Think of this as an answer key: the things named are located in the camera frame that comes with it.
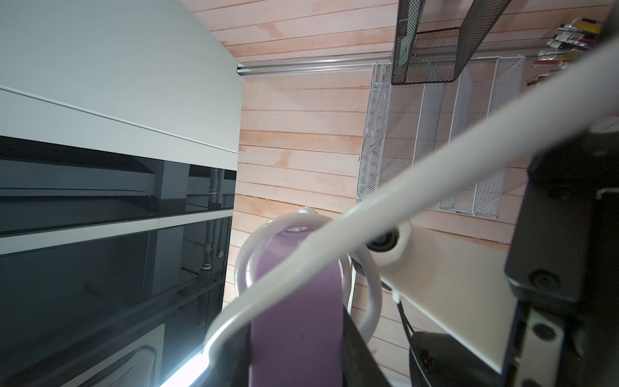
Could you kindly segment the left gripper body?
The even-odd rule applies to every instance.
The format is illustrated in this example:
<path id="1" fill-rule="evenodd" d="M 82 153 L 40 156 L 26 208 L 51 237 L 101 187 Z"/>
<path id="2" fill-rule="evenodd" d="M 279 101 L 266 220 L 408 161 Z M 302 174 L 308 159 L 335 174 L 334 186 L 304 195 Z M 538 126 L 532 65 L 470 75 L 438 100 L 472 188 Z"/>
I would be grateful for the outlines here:
<path id="1" fill-rule="evenodd" d="M 504 385 L 617 385 L 617 117 L 533 158 L 505 274 Z"/>

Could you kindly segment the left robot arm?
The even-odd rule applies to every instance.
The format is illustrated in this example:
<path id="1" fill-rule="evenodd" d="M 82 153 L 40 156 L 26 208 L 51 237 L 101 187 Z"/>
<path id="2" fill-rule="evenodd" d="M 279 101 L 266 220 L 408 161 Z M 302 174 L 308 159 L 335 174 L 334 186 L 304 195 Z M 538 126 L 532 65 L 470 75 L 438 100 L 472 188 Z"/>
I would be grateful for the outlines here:
<path id="1" fill-rule="evenodd" d="M 505 274 L 517 299 L 500 371 L 406 327 L 414 386 L 618 383 L 618 119 L 531 161 Z"/>

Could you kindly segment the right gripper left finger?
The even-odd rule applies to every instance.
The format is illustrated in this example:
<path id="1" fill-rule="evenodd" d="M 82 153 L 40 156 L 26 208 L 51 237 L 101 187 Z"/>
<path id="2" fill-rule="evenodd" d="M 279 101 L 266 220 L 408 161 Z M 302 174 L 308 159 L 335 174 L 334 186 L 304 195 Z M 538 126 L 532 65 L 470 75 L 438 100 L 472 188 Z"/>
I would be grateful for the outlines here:
<path id="1" fill-rule="evenodd" d="M 248 387 L 251 363 L 251 327 L 246 325 L 223 345 L 222 351 L 190 386 Z"/>

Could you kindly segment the purple power strip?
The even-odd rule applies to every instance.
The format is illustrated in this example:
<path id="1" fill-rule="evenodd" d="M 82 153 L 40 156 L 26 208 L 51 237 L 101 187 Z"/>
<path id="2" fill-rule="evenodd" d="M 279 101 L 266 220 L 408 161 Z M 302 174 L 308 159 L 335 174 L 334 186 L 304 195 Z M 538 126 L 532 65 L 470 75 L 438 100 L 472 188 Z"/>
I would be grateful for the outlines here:
<path id="1" fill-rule="evenodd" d="M 251 386 L 341 386 L 343 284 L 335 261 L 251 322 Z"/>

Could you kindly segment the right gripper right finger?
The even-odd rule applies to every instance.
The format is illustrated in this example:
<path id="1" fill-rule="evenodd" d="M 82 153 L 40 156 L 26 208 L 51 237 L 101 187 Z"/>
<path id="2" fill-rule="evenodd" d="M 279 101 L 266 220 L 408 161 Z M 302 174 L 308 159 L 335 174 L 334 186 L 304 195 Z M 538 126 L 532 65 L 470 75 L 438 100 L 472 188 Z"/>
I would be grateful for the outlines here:
<path id="1" fill-rule="evenodd" d="M 350 314 L 343 310 L 343 386 L 390 387 Z"/>

